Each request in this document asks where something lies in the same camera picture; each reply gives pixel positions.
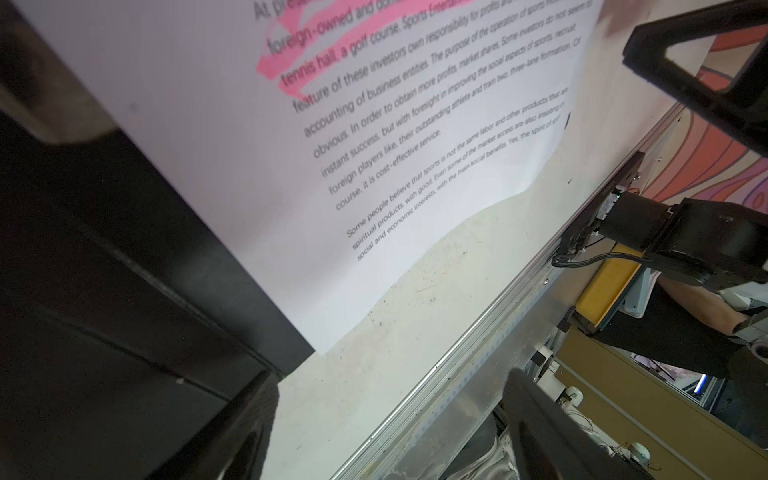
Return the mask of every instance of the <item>black panel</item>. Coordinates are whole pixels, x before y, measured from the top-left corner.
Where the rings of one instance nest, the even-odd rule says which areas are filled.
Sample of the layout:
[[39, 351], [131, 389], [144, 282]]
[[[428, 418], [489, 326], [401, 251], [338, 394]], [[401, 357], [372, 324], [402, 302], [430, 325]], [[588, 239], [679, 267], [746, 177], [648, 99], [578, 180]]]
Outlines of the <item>black panel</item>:
[[235, 396], [265, 369], [233, 339], [190, 318], [23, 180], [0, 174], [0, 205], [0, 295], [222, 396]]
[[261, 372], [146, 480], [258, 480], [277, 411], [277, 377]]
[[0, 296], [0, 478], [144, 478], [225, 401]]
[[48, 147], [0, 116], [0, 141], [6, 150], [4, 165], [12, 175], [28, 178], [87, 230], [156, 279], [158, 288], [199, 313], [190, 321], [230, 334], [243, 351], [279, 376], [291, 373], [312, 353], [124, 134]]
[[768, 2], [735, 0], [638, 25], [624, 47], [624, 64], [750, 150], [768, 155], [768, 41], [723, 91], [667, 58], [672, 45], [766, 23]]

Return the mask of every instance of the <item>person's arm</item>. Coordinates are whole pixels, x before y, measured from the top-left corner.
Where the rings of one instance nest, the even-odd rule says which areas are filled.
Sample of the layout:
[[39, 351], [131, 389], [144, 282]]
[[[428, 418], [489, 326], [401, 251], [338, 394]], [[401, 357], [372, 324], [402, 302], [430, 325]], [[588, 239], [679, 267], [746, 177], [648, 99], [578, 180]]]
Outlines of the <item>person's arm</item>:
[[659, 276], [657, 283], [697, 320], [725, 335], [733, 335], [733, 329], [748, 318], [702, 286], [686, 285], [664, 276]]

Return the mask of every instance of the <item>wire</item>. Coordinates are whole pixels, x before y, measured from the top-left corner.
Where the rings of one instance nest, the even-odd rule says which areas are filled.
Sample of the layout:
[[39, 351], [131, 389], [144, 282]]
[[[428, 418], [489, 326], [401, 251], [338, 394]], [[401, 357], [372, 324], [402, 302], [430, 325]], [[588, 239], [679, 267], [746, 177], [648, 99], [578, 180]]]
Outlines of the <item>wire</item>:
[[594, 425], [592, 425], [592, 421], [590, 419], [588, 419], [587, 417], [583, 416], [581, 413], [574, 412], [573, 410], [566, 410], [565, 411], [565, 415], [578, 415], [578, 416], [580, 416], [581, 418], [586, 420], [587, 423], [589, 423], [589, 428], [592, 429], [592, 431], [590, 433], [594, 433]]
[[587, 260], [570, 262], [569, 260], [573, 259], [573, 257], [575, 257], [575, 255], [555, 255], [554, 257], [552, 257], [552, 266], [557, 266], [560, 268], [581, 268], [583, 266], [591, 265], [592, 263], [599, 262], [601, 260], [607, 260], [609, 258], [621, 258], [624, 260], [631, 260], [633, 262], [639, 263], [640, 265], [653, 264], [653, 260], [649, 260], [647, 258], [642, 258], [642, 257], [636, 257], [635, 255], [630, 255], [629, 253], [618, 253], [618, 252], [601, 253], [600, 255], [595, 255], [594, 257]]
[[606, 238], [607, 237], [600, 237], [597, 240], [595, 240], [594, 242], [590, 243], [589, 245], [586, 245], [584, 248], [589, 248], [592, 245], [597, 245], [598, 243], [600, 243], [601, 241], [605, 240]]

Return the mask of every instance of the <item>blue light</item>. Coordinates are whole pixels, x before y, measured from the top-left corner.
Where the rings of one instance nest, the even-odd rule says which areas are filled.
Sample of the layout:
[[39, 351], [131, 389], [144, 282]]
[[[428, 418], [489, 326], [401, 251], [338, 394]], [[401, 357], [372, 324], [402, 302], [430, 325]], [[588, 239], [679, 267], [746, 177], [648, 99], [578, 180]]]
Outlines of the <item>blue light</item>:
[[704, 386], [704, 382], [707, 380], [707, 374], [702, 373], [701, 378], [699, 379], [699, 382], [696, 384], [696, 388], [694, 389], [694, 393], [698, 393], [701, 391], [701, 387]]

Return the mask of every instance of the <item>pink highlighter mark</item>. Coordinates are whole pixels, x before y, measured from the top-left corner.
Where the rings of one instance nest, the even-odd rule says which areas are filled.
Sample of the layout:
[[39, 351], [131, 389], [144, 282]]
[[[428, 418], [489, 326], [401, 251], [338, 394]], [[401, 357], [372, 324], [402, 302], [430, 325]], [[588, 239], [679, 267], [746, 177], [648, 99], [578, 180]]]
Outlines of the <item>pink highlighter mark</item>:
[[[304, 87], [314, 81], [328, 68], [331, 68], [345, 58], [342, 54], [342, 48], [349, 48], [351, 44], [362, 38], [370, 39], [371, 35], [382, 30], [387, 25], [397, 22], [401, 17], [414, 15], [422, 10], [427, 10], [429, 4], [433, 1], [434, 0], [405, 0], [404, 2], [390, 5], [371, 14], [371, 16], [360, 25], [345, 33], [331, 47], [320, 52], [315, 58], [308, 60], [308, 62], [314, 62], [313, 71], [308, 68], [303, 69], [300, 77], [291, 81], [290, 84], [286, 84], [281, 78], [279, 81], [280, 90], [292, 97], [299, 99], [304, 98], [305, 95], [302, 93]], [[449, 6], [445, 10], [468, 5], [475, 1], [476, 0], [464, 0], [463, 2], [456, 2], [455, 5]], [[257, 71], [269, 80], [274, 80], [282, 74], [290, 73], [294, 65], [296, 65], [296, 63], [304, 56], [306, 50], [321, 36], [317, 34], [318, 28], [326, 28], [340, 16], [344, 16], [344, 14], [350, 11], [353, 16], [352, 22], [354, 22], [355, 9], [368, 3], [369, 0], [338, 0], [328, 8], [313, 15], [303, 25], [301, 25], [300, 22], [304, 15], [306, 4], [299, 8], [287, 9], [279, 19], [270, 24], [267, 29], [267, 35], [268, 37], [271, 37], [271, 34], [275, 31], [275, 27], [279, 24], [286, 30], [283, 38], [288, 35], [302, 35], [304, 37], [303, 45], [294, 45], [292, 48], [285, 47], [282, 51], [276, 54], [273, 54], [268, 45], [265, 45], [265, 51], [257, 64]], [[324, 60], [323, 66], [319, 66], [319, 63], [321, 62], [317, 60], [318, 58]]]

